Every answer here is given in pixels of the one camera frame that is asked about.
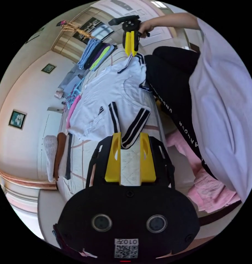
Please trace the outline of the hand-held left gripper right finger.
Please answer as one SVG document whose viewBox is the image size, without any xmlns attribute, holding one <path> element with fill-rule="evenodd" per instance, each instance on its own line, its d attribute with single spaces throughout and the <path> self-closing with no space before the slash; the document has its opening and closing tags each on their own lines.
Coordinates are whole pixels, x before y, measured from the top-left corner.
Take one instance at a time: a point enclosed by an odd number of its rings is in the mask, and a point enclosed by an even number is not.
<svg viewBox="0 0 252 264">
<path fill-rule="evenodd" d="M 147 133 L 140 133 L 140 183 L 154 183 L 156 173 Z"/>
</svg>

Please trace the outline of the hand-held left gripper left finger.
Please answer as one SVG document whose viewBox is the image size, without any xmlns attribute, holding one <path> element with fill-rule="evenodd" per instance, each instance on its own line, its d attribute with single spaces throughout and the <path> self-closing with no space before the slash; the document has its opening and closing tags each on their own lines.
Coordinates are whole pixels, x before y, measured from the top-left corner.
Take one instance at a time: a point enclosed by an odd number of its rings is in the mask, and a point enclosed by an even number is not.
<svg viewBox="0 0 252 264">
<path fill-rule="evenodd" d="M 111 140 L 105 181 L 121 183 L 121 133 L 114 133 Z"/>
</svg>

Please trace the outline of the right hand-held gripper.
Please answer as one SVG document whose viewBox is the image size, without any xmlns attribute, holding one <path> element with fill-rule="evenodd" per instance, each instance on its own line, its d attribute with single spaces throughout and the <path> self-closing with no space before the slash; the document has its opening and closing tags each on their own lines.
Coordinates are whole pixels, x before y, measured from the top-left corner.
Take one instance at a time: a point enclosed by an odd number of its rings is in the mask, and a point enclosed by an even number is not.
<svg viewBox="0 0 252 264">
<path fill-rule="evenodd" d="M 123 39 L 122 44 L 127 56 L 135 56 L 139 50 L 139 26 L 141 21 L 139 19 L 126 21 L 122 24 Z"/>
</svg>

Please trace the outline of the person's right hand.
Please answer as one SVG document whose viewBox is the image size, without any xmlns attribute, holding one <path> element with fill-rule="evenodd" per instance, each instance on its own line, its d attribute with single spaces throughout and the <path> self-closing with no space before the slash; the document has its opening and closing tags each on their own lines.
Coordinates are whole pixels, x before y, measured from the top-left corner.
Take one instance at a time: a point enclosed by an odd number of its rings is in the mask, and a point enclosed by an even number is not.
<svg viewBox="0 0 252 264">
<path fill-rule="evenodd" d="M 140 38 L 150 37 L 150 31 L 152 31 L 153 29 L 154 27 L 152 25 L 152 20 L 141 22 L 138 30 L 139 37 Z"/>
</svg>

